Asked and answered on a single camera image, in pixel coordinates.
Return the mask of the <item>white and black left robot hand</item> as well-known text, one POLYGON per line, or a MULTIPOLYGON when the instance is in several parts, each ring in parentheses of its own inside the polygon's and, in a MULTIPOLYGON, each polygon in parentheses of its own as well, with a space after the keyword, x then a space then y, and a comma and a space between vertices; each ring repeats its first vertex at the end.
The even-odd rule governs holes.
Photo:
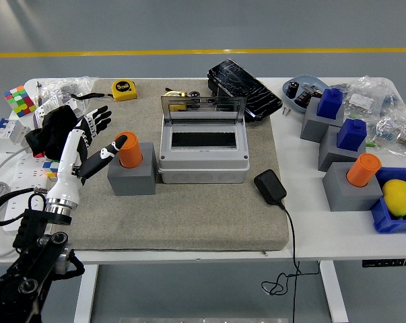
POLYGON ((46 196, 47 211, 70 214, 79 204, 79 189, 85 180, 107 166, 125 144, 127 136, 120 135, 88 156, 88 147, 94 137, 107 128, 111 114, 107 106, 93 110, 82 116, 69 132, 59 162, 57 182, 46 196))

